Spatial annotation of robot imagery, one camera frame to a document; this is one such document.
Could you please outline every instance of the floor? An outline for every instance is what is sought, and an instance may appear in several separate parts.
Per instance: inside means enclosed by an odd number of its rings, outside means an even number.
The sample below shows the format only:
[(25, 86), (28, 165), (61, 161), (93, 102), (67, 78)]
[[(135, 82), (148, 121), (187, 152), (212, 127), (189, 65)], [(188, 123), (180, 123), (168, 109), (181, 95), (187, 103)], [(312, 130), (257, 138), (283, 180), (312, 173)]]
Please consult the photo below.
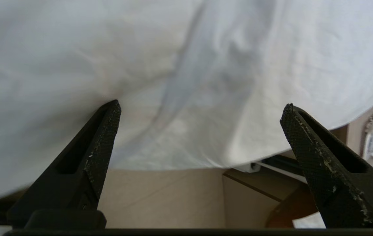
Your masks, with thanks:
[(98, 209), (106, 227), (225, 227), (223, 169), (108, 170)]

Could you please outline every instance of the white cloth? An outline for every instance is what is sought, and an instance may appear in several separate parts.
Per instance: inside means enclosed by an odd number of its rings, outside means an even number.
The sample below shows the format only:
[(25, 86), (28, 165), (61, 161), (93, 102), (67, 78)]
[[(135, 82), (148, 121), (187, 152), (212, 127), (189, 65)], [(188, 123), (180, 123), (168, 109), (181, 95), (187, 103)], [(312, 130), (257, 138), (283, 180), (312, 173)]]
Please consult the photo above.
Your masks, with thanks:
[(0, 0), (0, 196), (119, 99), (110, 167), (230, 167), (373, 105), (372, 1)]
[(293, 220), (293, 226), (294, 228), (326, 228), (320, 212)]

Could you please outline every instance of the white fabric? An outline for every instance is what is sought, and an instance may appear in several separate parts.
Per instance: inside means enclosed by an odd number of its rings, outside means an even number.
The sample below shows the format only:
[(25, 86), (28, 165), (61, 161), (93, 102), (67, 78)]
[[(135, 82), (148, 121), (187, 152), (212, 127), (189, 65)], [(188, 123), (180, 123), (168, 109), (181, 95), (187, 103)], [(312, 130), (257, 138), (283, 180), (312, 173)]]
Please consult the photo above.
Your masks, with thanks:
[(373, 1), (0, 0), (0, 196), (119, 99), (112, 168), (230, 167), (373, 105)]
[(320, 212), (293, 220), (293, 226), (294, 228), (326, 228)]

